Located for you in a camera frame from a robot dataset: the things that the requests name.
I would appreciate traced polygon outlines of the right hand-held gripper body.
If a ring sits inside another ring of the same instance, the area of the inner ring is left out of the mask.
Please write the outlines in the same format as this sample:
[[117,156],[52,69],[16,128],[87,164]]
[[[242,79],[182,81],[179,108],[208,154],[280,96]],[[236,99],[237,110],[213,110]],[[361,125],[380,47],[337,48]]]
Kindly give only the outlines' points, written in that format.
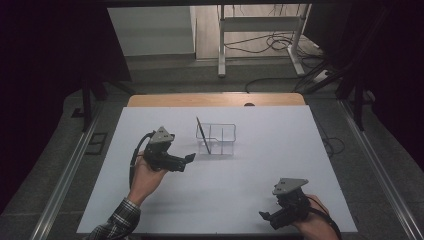
[[302,191],[302,186],[307,183],[307,179],[281,178],[274,186],[272,194],[281,207],[270,215],[270,225],[275,230],[307,217],[310,203]]

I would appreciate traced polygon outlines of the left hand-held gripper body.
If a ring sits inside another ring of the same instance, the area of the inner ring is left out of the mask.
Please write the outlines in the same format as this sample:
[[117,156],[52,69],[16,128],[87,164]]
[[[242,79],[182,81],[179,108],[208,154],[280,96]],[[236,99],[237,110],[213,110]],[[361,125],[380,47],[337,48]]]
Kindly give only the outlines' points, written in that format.
[[168,153],[174,137],[175,135],[170,134],[163,126],[153,132],[144,149],[144,159],[152,170],[184,171],[185,159]]

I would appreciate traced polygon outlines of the dark blue pencil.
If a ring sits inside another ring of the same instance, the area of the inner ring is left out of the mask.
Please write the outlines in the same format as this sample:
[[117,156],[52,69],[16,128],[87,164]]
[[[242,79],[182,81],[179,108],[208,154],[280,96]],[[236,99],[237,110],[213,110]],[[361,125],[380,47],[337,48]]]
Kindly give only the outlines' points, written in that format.
[[207,140],[206,140],[206,136],[205,136],[205,134],[204,134],[204,130],[203,130],[203,128],[202,128],[202,125],[201,125],[200,119],[199,119],[197,116],[196,116],[196,121],[197,121],[197,125],[198,125],[198,128],[199,128],[199,131],[200,131],[200,133],[201,133],[201,136],[202,136],[203,142],[204,142],[205,147],[206,147],[206,149],[207,149],[207,152],[208,152],[208,154],[210,155],[210,154],[211,154],[211,150],[210,150],[209,145],[208,145],[208,142],[207,142]]

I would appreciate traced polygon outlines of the clear plastic pen holder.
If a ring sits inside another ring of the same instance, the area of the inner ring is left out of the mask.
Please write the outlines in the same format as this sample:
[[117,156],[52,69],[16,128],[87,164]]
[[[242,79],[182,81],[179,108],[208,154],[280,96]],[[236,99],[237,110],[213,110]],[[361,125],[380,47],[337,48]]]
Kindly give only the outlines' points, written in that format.
[[[234,154],[234,143],[236,142],[235,124],[201,123],[201,125],[211,150],[211,155]],[[196,140],[198,152],[200,154],[208,154],[198,127],[196,129]]]

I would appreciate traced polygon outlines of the person's left hand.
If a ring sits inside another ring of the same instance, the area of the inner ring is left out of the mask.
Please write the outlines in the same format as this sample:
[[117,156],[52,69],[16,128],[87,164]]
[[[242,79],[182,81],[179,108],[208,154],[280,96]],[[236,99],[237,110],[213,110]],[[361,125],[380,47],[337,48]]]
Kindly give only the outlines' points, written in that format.
[[136,158],[135,172],[127,199],[140,206],[160,185],[167,170],[154,171],[144,160],[144,153],[140,152]]

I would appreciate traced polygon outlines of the person's right hand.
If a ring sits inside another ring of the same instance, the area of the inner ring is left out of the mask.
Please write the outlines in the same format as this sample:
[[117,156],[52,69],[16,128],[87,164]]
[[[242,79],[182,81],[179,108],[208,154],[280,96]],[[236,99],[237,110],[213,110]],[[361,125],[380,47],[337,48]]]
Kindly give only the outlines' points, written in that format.
[[[310,206],[321,213],[329,215],[328,209],[316,195],[306,195]],[[295,221],[292,225],[300,232],[305,240],[339,240],[336,231],[321,216],[309,212],[305,220]]]

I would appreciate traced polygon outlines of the white table mat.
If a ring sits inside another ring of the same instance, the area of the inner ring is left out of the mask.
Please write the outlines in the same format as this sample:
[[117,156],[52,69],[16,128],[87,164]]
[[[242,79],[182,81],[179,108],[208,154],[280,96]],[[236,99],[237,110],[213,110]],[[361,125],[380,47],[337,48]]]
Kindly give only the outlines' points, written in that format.
[[[229,155],[200,152],[197,125],[229,123],[236,141]],[[306,180],[343,232],[356,229],[308,106],[126,107],[78,227],[89,233],[105,222],[129,191],[129,163],[140,139],[165,127],[170,154],[194,154],[183,172],[168,173],[141,206],[139,234],[272,235],[261,217],[279,206],[281,178]]]

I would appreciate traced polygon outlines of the black floor socket plate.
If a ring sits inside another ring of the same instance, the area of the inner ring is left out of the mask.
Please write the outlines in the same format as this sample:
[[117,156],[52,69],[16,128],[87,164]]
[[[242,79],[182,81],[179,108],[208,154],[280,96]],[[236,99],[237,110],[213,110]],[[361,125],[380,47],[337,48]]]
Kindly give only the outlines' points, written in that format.
[[107,136],[107,132],[94,133],[89,140],[89,143],[85,150],[85,154],[100,155],[105,146]]

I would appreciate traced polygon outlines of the black metal stand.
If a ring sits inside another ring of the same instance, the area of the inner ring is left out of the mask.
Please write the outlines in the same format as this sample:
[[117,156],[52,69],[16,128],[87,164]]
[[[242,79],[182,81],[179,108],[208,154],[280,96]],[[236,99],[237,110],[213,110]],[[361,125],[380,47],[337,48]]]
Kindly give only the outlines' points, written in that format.
[[312,94],[338,79],[340,79],[341,82],[335,91],[336,98],[338,100],[347,100],[350,94],[354,93],[353,120],[357,127],[363,131],[362,108],[364,104],[363,93],[365,90],[365,83],[358,63],[349,63],[344,68],[337,70],[321,82],[316,83],[311,87],[307,87],[302,91],[302,94]]
[[[124,91],[130,96],[137,94],[136,90],[124,85],[119,81],[107,80],[107,83]],[[105,101],[107,99],[107,91],[102,83],[100,83],[99,81],[91,81],[87,77],[81,78],[81,85],[83,103],[82,117],[84,119],[83,132],[86,132],[91,123],[93,122],[91,94],[94,94],[96,99],[100,101]]]

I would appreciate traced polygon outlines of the white power strip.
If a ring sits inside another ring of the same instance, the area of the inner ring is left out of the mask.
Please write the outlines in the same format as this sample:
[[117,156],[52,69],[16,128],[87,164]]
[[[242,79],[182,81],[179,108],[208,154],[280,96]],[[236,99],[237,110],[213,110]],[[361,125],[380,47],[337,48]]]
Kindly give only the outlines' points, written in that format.
[[331,75],[331,72],[329,70],[323,70],[313,79],[313,81],[315,83],[319,83],[330,75]]

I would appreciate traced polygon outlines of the aluminium floor rail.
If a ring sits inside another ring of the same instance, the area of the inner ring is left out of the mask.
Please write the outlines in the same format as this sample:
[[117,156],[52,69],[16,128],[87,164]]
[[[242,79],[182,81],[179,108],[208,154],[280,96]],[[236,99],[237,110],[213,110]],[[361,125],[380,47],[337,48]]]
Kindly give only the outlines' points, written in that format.
[[338,100],[338,104],[408,239],[424,240],[424,230],[420,229],[412,211],[389,177],[365,131],[356,124],[348,101]]
[[98,124],[99,116],[103,110],[104,103],[96,103],[92,114],[92,120],[86,130],[79,138],[78,144],[75,147],[67,165],[64,168],[53,192],[43,210],[29,240],[47,240],[47,237],[56,220],[59,210],[69,191],[74,176],[78,170],[80,162],[84,156],[86,148]]

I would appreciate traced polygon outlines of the white wall panel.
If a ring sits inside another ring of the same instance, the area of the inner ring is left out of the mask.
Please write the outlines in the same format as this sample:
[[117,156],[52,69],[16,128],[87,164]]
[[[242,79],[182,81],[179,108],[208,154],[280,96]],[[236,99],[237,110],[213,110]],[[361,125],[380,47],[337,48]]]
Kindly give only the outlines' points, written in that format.
[[192,8],[109,8],[125,56],[193,54]]

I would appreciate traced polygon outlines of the white metal desk frame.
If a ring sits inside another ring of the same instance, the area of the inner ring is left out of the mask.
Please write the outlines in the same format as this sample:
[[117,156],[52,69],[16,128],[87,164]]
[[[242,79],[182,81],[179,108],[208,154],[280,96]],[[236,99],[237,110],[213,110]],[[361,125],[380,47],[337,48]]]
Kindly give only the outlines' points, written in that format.
[[303,33],[310,4],[306,4],[299,16],[278,17],[226,17],[225,6],[219,6],[219,49],[218,76],[226,76],[226,57],[224,37],[226,32],[292,32],[293,40],[288,45],[288,55],[298,76],[304,76],[305,71],[297,54],[297,47]]

